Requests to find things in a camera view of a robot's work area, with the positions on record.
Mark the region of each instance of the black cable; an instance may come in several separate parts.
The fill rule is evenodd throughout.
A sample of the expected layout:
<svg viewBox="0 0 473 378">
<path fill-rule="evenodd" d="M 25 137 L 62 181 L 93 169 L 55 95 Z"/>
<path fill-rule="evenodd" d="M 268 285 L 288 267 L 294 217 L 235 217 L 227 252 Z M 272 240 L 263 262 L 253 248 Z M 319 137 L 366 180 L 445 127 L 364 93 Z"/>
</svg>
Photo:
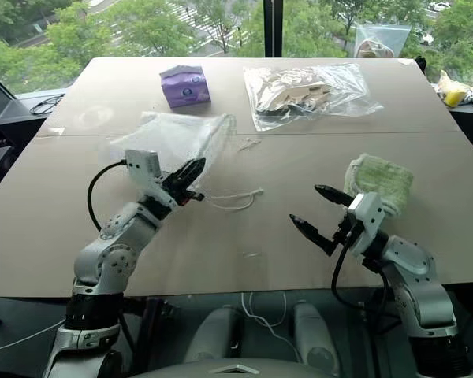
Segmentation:
<svg viewBox="0 0 473 378">
<path fill-rule="evenodd" d="M 121 328 L 123 330 L 123 334 L 125 335 L 126 341 L 128 342 L 129 349 L 132 353 L 135 353 L 135 342 L 133 341 L 132 333 L 129 331 L 128 323 L 126 323 L 125 315 L 123 313 L 119 313 L 119 323 L 121 323 Z"/>
<path fill-rule="evenodd" d="M 371 329 L 374 332 L 377 331 L 378 322 L 380 321 L 380 318 L 382 317 L 382 313 L 384 312 L 385 303 L 387 302 L 387 293 L 389 292 L 389 281 L 387 280 L 387 277 L 385 276 L 384 272 L 381 269 L 378 271 L 378 275 L 382 278 L 382 282 L 384 283 L 384 289 L 383 289 L 380 305 L 378 305 L 377 312 L 374 316 L 373 321 L 371 322 Z"/>
<path fill-rule="evenodd" d="M 373 337 L 373 332 L 370 329 L 367 330 L 368 339 L 370 340 L 371 363 L 373 364 L 374 378 L 382 378 L 382 373 L 380 371 L 380 361 L 378 360 L 377 343 Z"/>
<path fill-rule="evenodd" d="M 382 336 L 382 335 L 386 334 L 387 332 L 394 329 L 395 327 L 397 327 L 400 324 L 401 324 L 401 319 L 399 319 L 397 321 L 394 321 L 393 323 L 391 323 L 391 324 L 385 326 L 384 328 L 382 328 L 380 331 L 376 331 L 375 335 Z"/>
<path fill-rule="evenodd" d="M 459 336 L 461 338 L 464 338 L 464 336 L 466 335 L 466 332 L 470 328 L 472 321 L 473 314 L 469 313 L 464 323 L 459 327 Z"/>
<path fill-rule="evenodd" d="M 126 160 L 121 160 L 118 163 L 113 163 L 111 165 L 106 166 L 104 169 L 102 169 L 100 172 L 96 174 L 95 177 L 93 177 L 93 180 L 89 183 L 88 187 L 88 212 L 89 216 L 91 217 L 91 220 L 93 221 L 93 224 L 95 225 L 96 229 L 100 231 L 102 229 L 102 226 L 100 226 L 100 223 L 96 219 L 95 212 L 93 211 L 93 202 L 91 199 L 91 196 L 93 195 L 93 188 L 95 187 L 96 181 L 103 175 L 103 173 L 107 172 L 109 169 L 113 167 L 117 167 L 119 165 L 126 165 Z"/>
<path fill-rule="evenodd" d="M 352 232 L 354 231 L 354 228 L 355 228 L 355 226 L 350 231 L 351 235 L 352 235 Z M 340 294 L 338 293 L 338 290 L 337 290 L 338 277 L 340 275 L 341 266 L 344 263 L 345 255 L 347 254 L 347 251 L 348 251 L 348 246 L 350 244 L 351 243 L 349 241 L 347 241 L 347 243 L 344 245 L 344 247 L 342 248 L 342 250 L 340 252 L 340 256 L 338 257 L 337 265 L 334 268 L 333 277 L 331 278 L 331 291 L 333 292 L 334 298 L 336 298 L 337 301 L 339 301 L 339 303 L 341 303 L 341 304 L 343 304 L 347 307 L 350 307 L 351 309 L 357 309 L 359 311 L 365 311 L 367 313 L 375 313 L 376 314 L 378 312 L 377 310 L 369 309 L 367 307 L 362 307 L 362 306 L 359 306 L 359 305 L 355 305 L 354 303 L 350 303 L 348 301 L 345 301 L 340 296 Z M 394 317 L 394 318 L 398 318 L 398 319 L 400 318 L 398 315 L 396 315 L 394 313 L 388 313 L 386 311 L 382 311 L 382 315 L 385 315 L 387 317 Z"/>
<path fill-rule="evenodd" d="M 32 116 L 43 116 L 45 114 L 51 114 L 53 113 L 53 108 L 61 101 L 61 99 L 65 96 L 65 94 L 59 94 L 57 96 L 49 97 L 41 102 L 39 102 L 37 105 L 33 106 L 30 109 L 30 114 Z"/>
</svg>

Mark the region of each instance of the green cloth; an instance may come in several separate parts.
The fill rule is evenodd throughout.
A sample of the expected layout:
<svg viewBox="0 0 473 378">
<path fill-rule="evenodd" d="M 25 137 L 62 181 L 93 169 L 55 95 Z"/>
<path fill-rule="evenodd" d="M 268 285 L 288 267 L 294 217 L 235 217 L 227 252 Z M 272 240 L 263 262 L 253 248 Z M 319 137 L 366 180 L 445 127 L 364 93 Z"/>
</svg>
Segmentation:
<svg viewBox="0 0 473 378">
<path fill-rule="evenodd" d="M 413 175 L 405 167 L 362 154 L 347 169 L 344 191 L 352 196 L 376 191 L 387 214 L 398 217 L 407 205 L 412 181 Z"/>
</svg>

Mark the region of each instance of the yellow object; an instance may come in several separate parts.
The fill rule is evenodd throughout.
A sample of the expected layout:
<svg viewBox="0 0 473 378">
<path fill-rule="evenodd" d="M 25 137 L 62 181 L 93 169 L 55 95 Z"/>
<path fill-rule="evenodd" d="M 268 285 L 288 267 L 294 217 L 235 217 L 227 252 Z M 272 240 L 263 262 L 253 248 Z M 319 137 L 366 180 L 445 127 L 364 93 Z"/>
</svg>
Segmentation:
<svg viewBox="0 0 473 378">
<path fill-rule="evenodd" d="M 470 89 L 468 85 L 451 80 L 447 72 L 443 70 L 440 71 L 438 86 L 444 95 L 443 102 L 451 108 L 458 106 Z"/>
</svg>

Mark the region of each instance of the crosswalk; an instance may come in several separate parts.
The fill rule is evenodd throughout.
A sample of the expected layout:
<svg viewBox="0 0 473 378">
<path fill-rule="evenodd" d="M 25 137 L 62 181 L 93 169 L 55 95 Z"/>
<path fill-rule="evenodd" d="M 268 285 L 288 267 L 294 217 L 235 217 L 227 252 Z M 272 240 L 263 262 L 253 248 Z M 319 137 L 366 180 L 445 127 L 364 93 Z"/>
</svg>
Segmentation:
<svg viewBox="0 0 473 378">
<path fill-rule="evenodd" d="M 196 22 L 196 15 L 198 14 L 198 11 L 196 9 L 188 8 L 185 6 L 179 6 L 172 2 L 166 2 L 166 4 L 172 9 L 172 14 L 175 15 L 175 17 L 179 21 L 185 22 L 189 26 L 208 34 L 208 36 L 205 37 L 205 39 L 193 50 L 204 47 L 214 40 L 219 41 L 220 43 L 222 42 L 220 40 L 218 30 L 215 27 L 208 25 L 210 21 L 209 17 L 205 16 L 202 20 L 198 20 L 198 22 Z M 242 43 L 245 43 L 248 40 L 248 33 L 246 31 L 243 31 L 241 33 L 240 38 L 239 33 L 240 32 L 238 31 L 238 28 L 232 28 L 229 31 L 227 38 L 225 38 L 228 47 L 234 48 L 235 46 L 233 44 L 240 43 L 240 38 Z"/>
</svg>

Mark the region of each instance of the white plastic bag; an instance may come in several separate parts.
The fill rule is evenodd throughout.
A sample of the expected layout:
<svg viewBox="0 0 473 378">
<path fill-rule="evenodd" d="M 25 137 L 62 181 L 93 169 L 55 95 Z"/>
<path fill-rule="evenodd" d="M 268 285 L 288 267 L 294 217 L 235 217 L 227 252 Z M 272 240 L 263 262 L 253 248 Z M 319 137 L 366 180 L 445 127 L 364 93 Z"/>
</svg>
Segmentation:
<svg viewBox="0 0 473 378">
<path fill-rule="evenodd" d="M 358 25 L 354 57 L 399 57 L 410 30 L 407 25 Z"/>
<path fill-rule="evenodd" d="M 244 79 L 259 132 L 323 114 L 359 117 L 382 108 L 371 99 L 359 65 L 353 63 L 244 68 Z"/>
<path fill-rule="evenodd" d="M 135 132 L 112 140 L 103 151 L 108 161 L 119 161 L 125 150 L 155 151 L 161 169 L 174 172 L 187 160 L 205 157 L 202 174 L 193 183 L 196 187 L 222 151 L 235 117 L 223 114 L 202 118 L 179 114 L 144 112 Z"/>
</svg>

